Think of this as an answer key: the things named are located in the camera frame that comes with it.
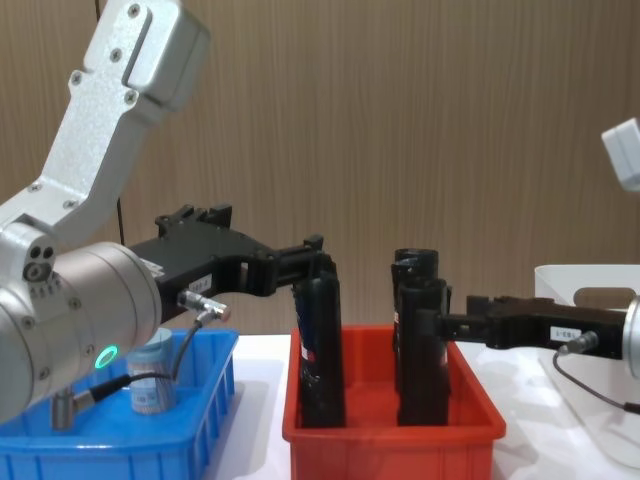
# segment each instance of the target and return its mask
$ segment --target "green indicator light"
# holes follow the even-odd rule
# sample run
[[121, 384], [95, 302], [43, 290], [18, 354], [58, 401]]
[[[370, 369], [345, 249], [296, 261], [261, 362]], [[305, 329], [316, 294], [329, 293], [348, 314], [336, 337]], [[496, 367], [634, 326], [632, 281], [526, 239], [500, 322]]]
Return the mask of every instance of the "green indicator light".
[[98, 355], [98, 358], [96, 358], [96, 368], [100, 369], [106, 367], [111, 362], [113, 362], [117, 356], [118, 347], [116, 345], [109, 345], [102, 352], [100, 352], [100, 355]]

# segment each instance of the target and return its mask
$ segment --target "white table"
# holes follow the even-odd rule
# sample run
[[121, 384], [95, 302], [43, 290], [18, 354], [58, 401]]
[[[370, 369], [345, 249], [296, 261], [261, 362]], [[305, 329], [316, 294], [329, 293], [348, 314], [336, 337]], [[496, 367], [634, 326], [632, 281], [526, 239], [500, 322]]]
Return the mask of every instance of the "white table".
[[[289, 343], [288, 335], [240, 337], [237, 393], [207, 480], [290, 480], [289, 444], [282, 438]], [[507, 422], [506, 437], [494, 445], [495, 480], [640, 478], [640, 470], [598, 450], [545, 375], [536, 350], [458, 345]]]

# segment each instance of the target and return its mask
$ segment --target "wood grain panel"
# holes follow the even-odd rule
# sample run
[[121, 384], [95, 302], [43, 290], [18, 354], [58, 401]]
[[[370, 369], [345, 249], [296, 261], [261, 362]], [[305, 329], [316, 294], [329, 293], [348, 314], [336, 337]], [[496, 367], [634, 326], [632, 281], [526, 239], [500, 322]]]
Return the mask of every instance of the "wood grain panel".
[[[93, 0], [0, 0], [0, 199], [40, 174], [95, 27]], [[112, 219], [92, 240], [117, 232]]]
[[[544, 263], [636, 262], [638, 201], [600, 133], [630, 113], [633, 0], [190, 0], [212, 30], [186, 111], [124, 197], [131, 242], [184, 203], [272, 246], [321, 232], [343, 320], [391, 318], [399, 247], [441, 252], [455, 310]], [[288, 329], [288, 292], [234, 299]]]

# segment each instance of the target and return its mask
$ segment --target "black cylindrical object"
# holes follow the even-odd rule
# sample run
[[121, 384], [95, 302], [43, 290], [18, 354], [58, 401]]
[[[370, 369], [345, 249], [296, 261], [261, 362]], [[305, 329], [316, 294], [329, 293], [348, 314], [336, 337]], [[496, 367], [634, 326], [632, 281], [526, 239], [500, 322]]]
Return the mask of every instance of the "black cylindrical object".
[[395, 251], [395, 262], [391, 265], [393, 281], [393, 352], [396, 370], [396, 391], [400, 392], [400, 370], [398, 349], [398, 288], [401, 283], [411, 279], [435, 280], [438, 278], [438, 252], [417, 248], [401, 248]]
[[344, 427], [340, 283], [329, 272], [293, 287], [300, 330], [302, 427]]
[[446, 344], [440, 339], [448, 309], [444, 280], [410, 280], [398, 289], [399, 425], [446, 425], [449, 372]]

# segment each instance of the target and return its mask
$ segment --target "white container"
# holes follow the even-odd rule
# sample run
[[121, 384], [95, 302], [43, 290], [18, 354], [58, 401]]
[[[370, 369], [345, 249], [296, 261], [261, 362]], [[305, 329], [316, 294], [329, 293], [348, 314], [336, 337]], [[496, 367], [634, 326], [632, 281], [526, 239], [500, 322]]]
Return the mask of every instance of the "white container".
[[[544, 265], [535, 270], [536, 297], [575, 305], [583, 288], [629, 288], [640, 294], [640, 265]], [[553, 351], [540, 350], [547, 375], [582, 421], [592, 440], [623, 465], [640, 468], [640, 415], [626, 413], [585, 392], [552, 364]], [[640, 402], [640, 382], [631, 377], [623, 361], [569, 355], [562, 367], [596, 391], [618, 402]]]
[[[156, 334], [144, 346], [132, 350], [127, 355], [129, 375], [154, 372], [171, 374], [171, 330], [159, 328]], [[163, 378], [145, 378], [133, 382], [131, 408], [138, 413], [151, 415], [162, 413], [176, 404], [175, 386], [172, 380]]]

